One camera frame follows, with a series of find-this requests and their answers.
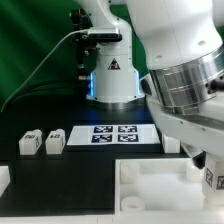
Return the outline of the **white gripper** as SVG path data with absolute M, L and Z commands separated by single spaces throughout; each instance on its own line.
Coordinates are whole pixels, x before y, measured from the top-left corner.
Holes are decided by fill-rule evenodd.
M 140 86 L 156 127 L 167 136 L 180 140 L 198 169 L 205 167 L 204 151 L 224 157 L 224 93 L 200 104 L 198 114 L 182 115 L 160 104 L 149 74 L 140 79 Z

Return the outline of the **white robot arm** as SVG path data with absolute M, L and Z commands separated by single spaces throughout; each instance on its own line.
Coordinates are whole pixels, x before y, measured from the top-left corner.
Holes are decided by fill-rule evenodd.
M 132 101 L 139 89 L 157 128 L 224 158 L 224 0 L 75 0 L 99 59 L 87 98 Z

